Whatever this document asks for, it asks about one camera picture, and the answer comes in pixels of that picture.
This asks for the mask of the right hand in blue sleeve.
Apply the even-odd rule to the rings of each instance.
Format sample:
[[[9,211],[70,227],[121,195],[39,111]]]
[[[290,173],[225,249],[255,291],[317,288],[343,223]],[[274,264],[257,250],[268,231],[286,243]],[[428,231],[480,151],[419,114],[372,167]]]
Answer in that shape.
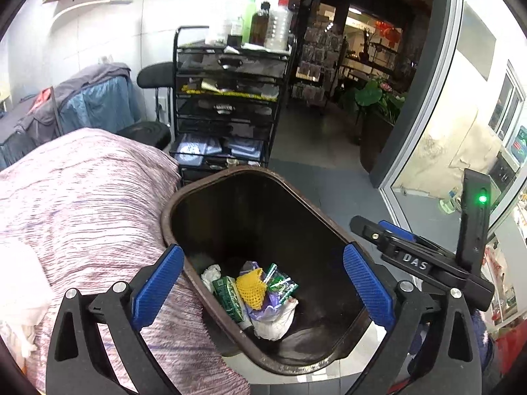
[[[501,378],[500,361],[495,342],[488,334],[482,311],[476,309],[471,318],[482,365],[482,393],[488,394]]]

